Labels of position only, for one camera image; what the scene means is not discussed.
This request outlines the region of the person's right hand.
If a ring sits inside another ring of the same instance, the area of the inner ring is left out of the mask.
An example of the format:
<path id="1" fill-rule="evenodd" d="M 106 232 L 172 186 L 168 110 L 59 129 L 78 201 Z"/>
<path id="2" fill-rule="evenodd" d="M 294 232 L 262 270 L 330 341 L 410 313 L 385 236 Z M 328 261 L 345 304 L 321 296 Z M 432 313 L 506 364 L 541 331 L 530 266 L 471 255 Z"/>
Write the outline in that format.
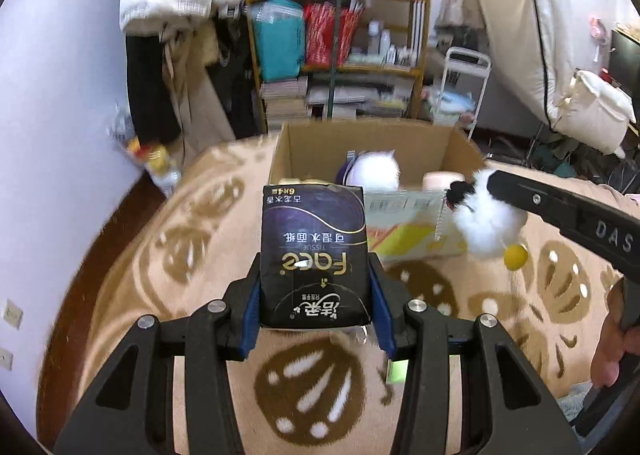
<path id="1" fill-rule="evenodd" d="M 624 309 L 623 281 L 618 281 L 610 290 L 606 302 L 608 315 L 590 368 L 591 382 L 596 389 L 612 387 L 620 375 L 620 360 L 625 354 L 625 333 L 620 328 Z"/>

